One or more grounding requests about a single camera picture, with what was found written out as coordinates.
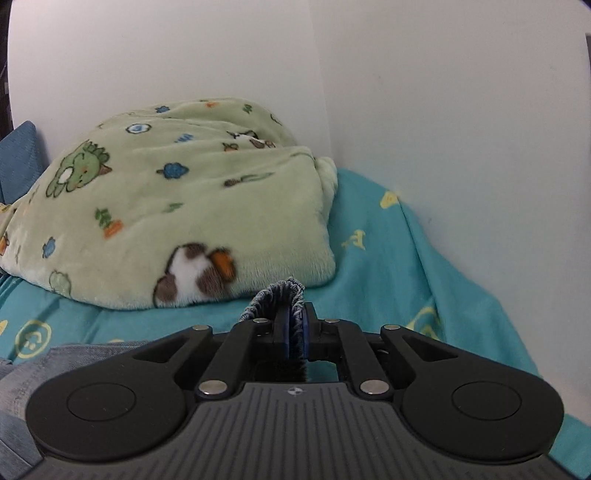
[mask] white wall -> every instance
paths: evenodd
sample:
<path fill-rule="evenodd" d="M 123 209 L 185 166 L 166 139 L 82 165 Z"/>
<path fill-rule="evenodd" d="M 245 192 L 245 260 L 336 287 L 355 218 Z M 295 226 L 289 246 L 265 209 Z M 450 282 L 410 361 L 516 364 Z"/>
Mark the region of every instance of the white wall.
<path fill-rule="evenodd" d="M 310 0 L 333 154 L 398 190 L 591 423 L 591 97 L 579 0 Z"/>
<path fill-rule="evenodd" d="M 330 154 L 318 56 L 304 0 L 14 0 L 9 84 L 53 159 L 127 109 L 241 96 Z"/>

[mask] silver screw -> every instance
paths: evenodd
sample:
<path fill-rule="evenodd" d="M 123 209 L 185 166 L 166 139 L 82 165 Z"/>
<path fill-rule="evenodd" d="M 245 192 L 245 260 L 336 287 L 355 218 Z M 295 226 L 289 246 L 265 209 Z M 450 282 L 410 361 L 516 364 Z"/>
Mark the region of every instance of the silver screw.
<path fill-rule="evenodd" d="M 219 395 L 228 389 L 228 385 L 221 380 L 207 380 L 199 384 L 199 390 L 206 395 Z"/>
<path fill-rule="evenodd" d="M 366 380 L 359 386 L 359 388 L 362 392 L 367 393 L 368 395 L 381 395 L 388 391 L 390 385 L 382 380 Z"/>

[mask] ribbed surface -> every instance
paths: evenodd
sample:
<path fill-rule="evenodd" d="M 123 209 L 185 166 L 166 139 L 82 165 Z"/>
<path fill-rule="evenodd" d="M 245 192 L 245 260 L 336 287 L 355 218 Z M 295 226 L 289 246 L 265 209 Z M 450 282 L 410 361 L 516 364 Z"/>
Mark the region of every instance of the ribbed surface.
<path fill-rule="evenodd" d="M 45 460 L 25 480 L 550 480 L 568 479 L 547 458 L 488 466 L 449 459 L 406 431 L 385 403 L 343 384 L 248 384 L 202 405 L 173 441 L 128 462 Z"/>

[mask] blue pillow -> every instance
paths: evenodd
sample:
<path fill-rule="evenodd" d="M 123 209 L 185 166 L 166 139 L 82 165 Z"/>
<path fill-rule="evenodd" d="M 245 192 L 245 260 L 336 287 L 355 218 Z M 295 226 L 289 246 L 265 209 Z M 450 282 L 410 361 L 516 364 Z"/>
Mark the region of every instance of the blue pillow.
<path fill-rule="evenodd" d="M 14 203 L 43 173 L 37 130 L 24 122 L 0 141 L 0 202 Z"/>

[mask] bed sheet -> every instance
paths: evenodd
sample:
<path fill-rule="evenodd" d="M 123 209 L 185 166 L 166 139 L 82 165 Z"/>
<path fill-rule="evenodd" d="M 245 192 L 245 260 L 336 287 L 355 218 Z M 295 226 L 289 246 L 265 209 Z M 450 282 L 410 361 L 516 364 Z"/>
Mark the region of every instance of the bed sheet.
<path fill-rule="evenodd" d="M 340 170 L 329 236 L 336 276 L 305 292 L 319 317 L 353 320 L 370 332 L 385 323 L 401 324 L 537 374 L 499 302 L 429 245 L 417 218 L 393 192 Z M 18 278 L 3 280 L 0 357 L 15 362 L 64 343 L 151 340 L 198 323 L 227 331 L 248 303 L 114 311 L 65 299 Z M 577 477 L 587 477 L 591 429 L 566 416 L 551 454 Z"/>

